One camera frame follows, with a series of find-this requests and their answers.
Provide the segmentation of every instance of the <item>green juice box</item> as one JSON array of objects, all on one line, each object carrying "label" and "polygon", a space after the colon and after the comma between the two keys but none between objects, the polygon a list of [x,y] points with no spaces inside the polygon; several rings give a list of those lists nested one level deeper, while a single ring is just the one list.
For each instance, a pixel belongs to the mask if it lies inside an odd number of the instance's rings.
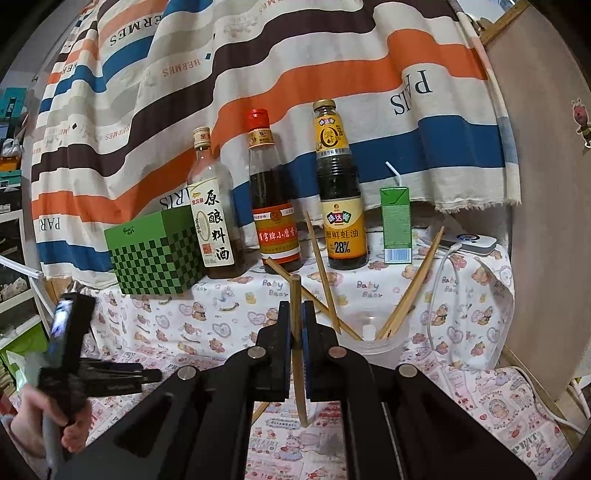
[{"label": "green juice box", "polygon": [[409,264],[413,261],[413,234],[410,224],[408,187],[386,187],[379,190],[384,224],[384,262]]}]

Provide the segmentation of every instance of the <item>soy sauce bottle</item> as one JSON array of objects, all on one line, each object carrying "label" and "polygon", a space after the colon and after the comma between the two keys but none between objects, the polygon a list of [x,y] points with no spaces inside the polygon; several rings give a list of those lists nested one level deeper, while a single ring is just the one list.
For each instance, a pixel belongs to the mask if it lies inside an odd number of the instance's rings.
[{"label": "soy sauce bottle", "polygon": [[276,273],[265,263],[269,257],[293,272],[302,265],[300,243],[294,209],[282,188],[281,162],[269,127],[269,115],[264,109],[252,110],[246,117],[246,124],[252,215],[265,272]]}]

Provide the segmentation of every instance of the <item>bottle cap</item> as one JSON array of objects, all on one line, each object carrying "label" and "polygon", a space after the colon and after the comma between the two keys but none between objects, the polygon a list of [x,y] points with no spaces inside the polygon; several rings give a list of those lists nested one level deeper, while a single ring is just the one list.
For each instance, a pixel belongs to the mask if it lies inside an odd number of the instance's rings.
[{"label": "bottle cap", "polygon": [[264,108],[251,110],[246,114],[248,131],[255,128],[269,128],[269,113]]},{"label": "bottle cap", "polygon": [[210,146],[211,144],[212,139],[209,135],[209,127],[199,127],[193,130],[193,146],[195,148],[204,145]]},{"label": "bottle cap", "polygon": [[316,100],[312,104],[312,110],[317,111],[322,106],[328,106],[328,107],[336,108],[336,103],[335,103],[334,100],[331,100],[330,98],[327,98],[325,100]]}]

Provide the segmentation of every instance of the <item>brown stripe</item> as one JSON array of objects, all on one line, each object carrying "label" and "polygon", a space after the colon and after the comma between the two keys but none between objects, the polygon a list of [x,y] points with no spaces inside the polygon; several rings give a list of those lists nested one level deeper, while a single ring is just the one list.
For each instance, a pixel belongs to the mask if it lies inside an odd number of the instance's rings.
[{"label": "brown stripe", "polygon": [[[75,43],[79,40],[82,40],[83,38],[86,38],[86,34],[90,31],[90,30],[97,30],[97,23],[96,20],[94,20],[91,24],[90,27],[88,27],[86,30],[83,30],[82,32],[80,32],[80,35],[78,35],[78,37],[76,38],[76,41],[74,43],[72,43],[72,46],[70,47],[70,51],[72,51],[72,47],[75,45]],[[61,63],[63,61],[66,61],[68,58],[68,55],[70,54],[70,51],[65,51],[60,53],[57,56],[57,60],[56,63]]]},{"label": "brown stripe", "polygon": [[100,21],[103,18],[103,15],[109,11],[113,5],[115,5],[119,0],[105,0],[103,4],[99,8],[99,13],[96,16],[96,19]]},{"label": "brown stripe", "polygon": [[[368,33],[375,28],[374,8],[391,1],[366,0],[363,8],[355,12],[308,9],[280,15],[268,22],[256,38],[221,46],[214,55],[209,77],[155,100],[136,113],[126,145],[106,154],[98,154],[86,144],[72,144],[46,152],[42,154],[41,161],[33,165],[31,181],[38,181],[41,173],[58,168],[91,168],[101,176],[111,176],[121,169],[126,155],[134,148],[209,106],[213,101],[215,81],[222,73],[262,62],[271,47],[287,38],[310,33]],[[451,6],[441,0],[406,0],[404,3],[419,10],[426,18],[456,18]]]}]

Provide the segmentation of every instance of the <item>baby bear print tablecloth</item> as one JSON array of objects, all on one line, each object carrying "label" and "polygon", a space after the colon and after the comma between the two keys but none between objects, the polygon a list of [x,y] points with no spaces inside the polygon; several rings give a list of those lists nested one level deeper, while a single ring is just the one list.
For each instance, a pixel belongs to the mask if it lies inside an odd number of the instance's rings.
[{"label": "baby bear print tablecloth", "polygon": [[[414,277],[428,243],[420,238],[423,231],[413,233],[412,265],[386,265],[382,234],[370,233],[370,260],[365,267],[345,272],[327,269],[338,314],[359,333],[365,317],[375,317],[378,328],[383,325]],[[302,283],[325,301],[309,242],[302,242],[302,251],[305,262],[298,271]],[[434,348],[447,362],[471,370],[493,368],[513,315],[507,252],[497,247],[487,257],[455,253],[450,260],[437,285],[431,319],[427,318],[429,302],[440,258],[427,274],[401,328],[408,332],[404,349],[417,360],[428,355],[427,323],[431,322]],[[264,273],[260,260],[253,259],[251,265],[241,277],[204,278],[179,296],[123,295],[117,286],[85,289],[84,293],[97,298],[92,330],[98,348],[114,355],[152,346],[226,359],[252,346],[259,329],[276,321],[279,302],[289,300],[289,285],[278,275]],[[318,320],[330,324],[323,314]]]},{"label": "baby bear print tablecloth", "polygon": [[[118,352],[114,359],[159,368],[164,378],[183,365],[204,370],[222,364],[211,357],[174,353],[146,345],[141,345],[136,352]],[[550,480],[570,457],[572,452],[562,431],[544,414],[530,386],[516,370],[465,371],[450,365],[437,352],[431,352],[420,361],[411,358],[411,362],[525,462],[539,479]],[[92,399],[88,443],[96,440],[156,387],[156,384],[146,385],[143,393],[125,397]],[[288,401],[269,405],[251,429],[246,479],[347,478],[339,403],[308,402],[307,412],[311,424],[303,429],[293,400],[293,388]],[[494,458],[482,452],[483,464],[493,461]],[[452,466],[442,468],[449,468],[452,476]]]}]

